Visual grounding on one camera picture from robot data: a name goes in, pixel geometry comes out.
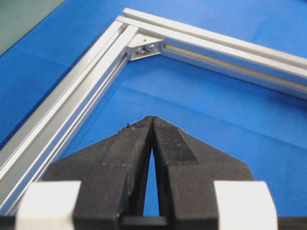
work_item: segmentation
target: blue textured surface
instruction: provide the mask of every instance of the blue textured surface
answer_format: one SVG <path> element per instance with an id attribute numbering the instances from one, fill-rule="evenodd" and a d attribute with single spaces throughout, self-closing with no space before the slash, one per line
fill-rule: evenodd
<path id="1" fill-rule="evenodd" d="M 0 147 L 125 7 L 307 58 L 305 0 L 67 0 L 0 57 Z M 307 102 L 170 60 L 129 63 L 63 156 L 158 115 L 248 164 L 307 215 Z M 157 215 L 150 167 L 145 215 Z"/>

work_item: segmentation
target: black plastic part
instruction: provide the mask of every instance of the black plastic part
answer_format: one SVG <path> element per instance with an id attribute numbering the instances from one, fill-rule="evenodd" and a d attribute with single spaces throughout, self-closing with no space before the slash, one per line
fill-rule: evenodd
<path id="1" fill-rule="evenodd" d="M 121 230 L 171 230 L 166 217 L 132 217 L 121 219 Z"/>
<path id="2" fill-rule="evenodd" d="M 218 228 L 214 180 L 253 180 L 248 167 L 182 129 L 153 118 L 160 214 L 177 230 Z"/>
<path id="3" fill-rule="evenodd" d="M 153 149 L 160 217 L 142 217 Z M 214 180 L 253 180 L 248 167 L 148 116 L 50 165 L 45 181 L 81 180 L 76 230 L 217 230 Z M 279 230 L 307 229 L 307 218 L 278 218 Z M 2 217 L 0 229 L 14 229 Z"/>
<path id="4" fill-rule="evenodd" d="M 47 169 L 45 181 L 82 181 L 73 214 L 77 230 L 116 230 L 120 216 L 142 215 L 151 125 L 146 117 Z"/>

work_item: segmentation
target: white plastic block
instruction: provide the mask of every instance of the white plastic block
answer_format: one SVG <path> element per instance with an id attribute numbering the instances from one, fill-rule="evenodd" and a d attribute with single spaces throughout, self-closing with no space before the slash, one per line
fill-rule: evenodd
<path id="1" fill-rule="evenodd" d="M 16 215 L 16 230 L 73 230 L 72 214 L 81 181 L 37 182 L 29 186 Z"/>
<path id="2" fill-rule="evenodd" d="M 278 230 L 271 194 L 261 181 L 214 181 L 219 230 Z"/>

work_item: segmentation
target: aluminum frame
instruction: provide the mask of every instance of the aluminum frame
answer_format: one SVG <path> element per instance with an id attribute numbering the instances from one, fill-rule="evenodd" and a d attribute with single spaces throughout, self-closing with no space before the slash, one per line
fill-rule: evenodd
<path id="1" fill-rule="evenodd" d="M 156 54 L 307 99 L 307 59 L 126 8 L 1 149 L 0 215 L 16 210 L 128 59 Z"/>

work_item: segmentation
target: bolt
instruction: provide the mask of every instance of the bolt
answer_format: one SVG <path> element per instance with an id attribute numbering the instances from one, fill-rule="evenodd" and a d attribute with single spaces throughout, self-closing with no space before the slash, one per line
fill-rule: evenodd
<path id="1" fill-rule="evenodd" d="M 143 53 L 144 53 L 143 47 L 142 47 L 142 46 L 137 47 L 137 48 L 135 49 L 135 52 L 137 52 L 137 53 L 139 53 L 139 54 L 143 54 Z"/>
<path id="2" fill-rule="evenodd" d="M 148 51 L 152 51 L 152 50 L 154 49 L 154 45 L 153 45 L 153 44 L 148 44 L 148 45 L 146 46 L 146 49 L 147 49 Z"/>

